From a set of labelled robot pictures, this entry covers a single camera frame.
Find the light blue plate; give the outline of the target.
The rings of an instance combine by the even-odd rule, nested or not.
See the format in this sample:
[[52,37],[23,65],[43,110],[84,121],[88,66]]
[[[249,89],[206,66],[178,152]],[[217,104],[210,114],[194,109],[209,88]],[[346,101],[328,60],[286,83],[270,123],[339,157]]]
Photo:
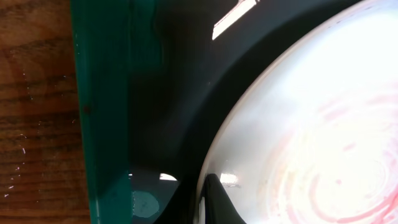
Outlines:
[[397,222],[397,2],[360,1],[287,49],[215,136],[216,174],[245,223]]

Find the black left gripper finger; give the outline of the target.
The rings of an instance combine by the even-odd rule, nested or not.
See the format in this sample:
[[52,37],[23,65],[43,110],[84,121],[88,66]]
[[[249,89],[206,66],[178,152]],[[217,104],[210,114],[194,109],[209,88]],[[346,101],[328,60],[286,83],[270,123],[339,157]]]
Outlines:
[[206,224],[245,224],[216,174],[208,174],[201,196],[205,199]]

